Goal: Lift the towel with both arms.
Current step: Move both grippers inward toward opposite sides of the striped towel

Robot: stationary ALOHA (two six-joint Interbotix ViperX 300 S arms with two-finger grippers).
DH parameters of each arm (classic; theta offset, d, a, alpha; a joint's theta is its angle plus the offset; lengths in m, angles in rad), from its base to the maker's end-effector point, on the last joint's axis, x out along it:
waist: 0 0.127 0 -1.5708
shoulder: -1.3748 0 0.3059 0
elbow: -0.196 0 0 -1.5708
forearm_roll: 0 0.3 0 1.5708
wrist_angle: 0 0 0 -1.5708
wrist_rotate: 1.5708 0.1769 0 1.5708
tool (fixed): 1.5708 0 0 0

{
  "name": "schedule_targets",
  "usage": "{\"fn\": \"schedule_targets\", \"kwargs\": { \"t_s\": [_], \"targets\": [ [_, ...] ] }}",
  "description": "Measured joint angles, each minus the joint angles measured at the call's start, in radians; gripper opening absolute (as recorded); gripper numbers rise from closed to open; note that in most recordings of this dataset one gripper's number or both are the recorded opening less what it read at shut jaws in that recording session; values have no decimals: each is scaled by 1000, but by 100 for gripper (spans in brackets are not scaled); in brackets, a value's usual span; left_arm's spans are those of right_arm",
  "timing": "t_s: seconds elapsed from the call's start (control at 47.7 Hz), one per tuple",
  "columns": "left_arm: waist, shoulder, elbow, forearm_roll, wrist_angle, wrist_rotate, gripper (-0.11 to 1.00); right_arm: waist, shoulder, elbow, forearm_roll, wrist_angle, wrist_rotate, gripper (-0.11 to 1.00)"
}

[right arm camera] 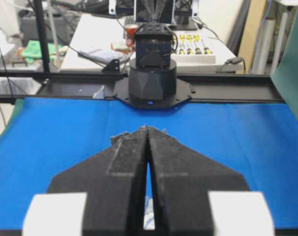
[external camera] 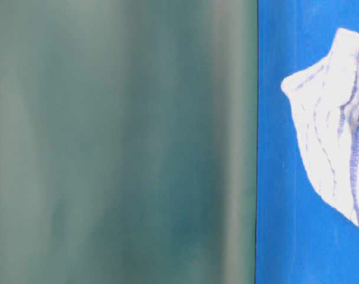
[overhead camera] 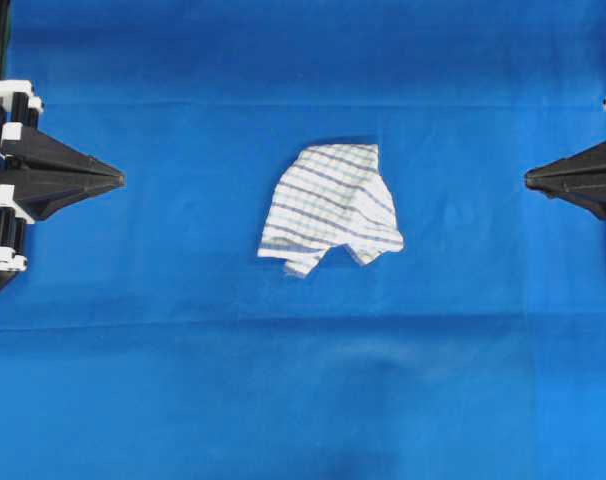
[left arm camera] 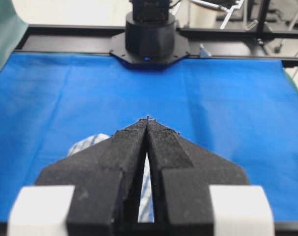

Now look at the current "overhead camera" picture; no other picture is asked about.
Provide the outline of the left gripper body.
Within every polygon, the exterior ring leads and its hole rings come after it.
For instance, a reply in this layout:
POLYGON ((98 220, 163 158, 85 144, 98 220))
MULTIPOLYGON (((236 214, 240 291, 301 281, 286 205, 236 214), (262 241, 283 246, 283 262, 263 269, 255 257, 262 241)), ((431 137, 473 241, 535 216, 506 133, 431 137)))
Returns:
POLYGON ((3 149, 22 139, 26 127, 36 127, 43 102, 28 80, 0 80, 0 272, 17 273, 27 268, 23 254, 26 227, 36 220, 20 206, 16 180, 3 180, 14 157, 3 149))

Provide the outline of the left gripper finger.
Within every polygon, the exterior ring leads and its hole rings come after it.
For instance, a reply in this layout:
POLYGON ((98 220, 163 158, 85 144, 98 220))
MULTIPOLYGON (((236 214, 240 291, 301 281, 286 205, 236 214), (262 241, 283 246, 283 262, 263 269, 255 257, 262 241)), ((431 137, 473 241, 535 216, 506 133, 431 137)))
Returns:
POLYGON ((121 171, 83 154, 58 140, 22 123, 5 123, 1 133, 0 152, 28 164, 59 171, 87 173, 122 178, 121 171))
POLYGON ((0 208, 11 208, 18 218, 26 221, 44 221, 62 208, 124 185, 124 177, 7 170, 0 173, 0 208))

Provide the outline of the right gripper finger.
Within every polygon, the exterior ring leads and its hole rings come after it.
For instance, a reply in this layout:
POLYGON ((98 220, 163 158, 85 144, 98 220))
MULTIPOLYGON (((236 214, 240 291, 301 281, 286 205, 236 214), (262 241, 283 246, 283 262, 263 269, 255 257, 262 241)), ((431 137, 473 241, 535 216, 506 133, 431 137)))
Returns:
POLYGON ((525 180, 528 189, 540 192, 550 199, 561 199, 592 213, 597 219, 606 221, 606 201, 594 199, 583 194, 565 192, 556 187, 540 185, 534 180, 525 180))
POLYGON ((538 181, 571 175, 606 173, 606 141, 573 156, 533 168, 525 174, 525 184, 534 186, 538 181))

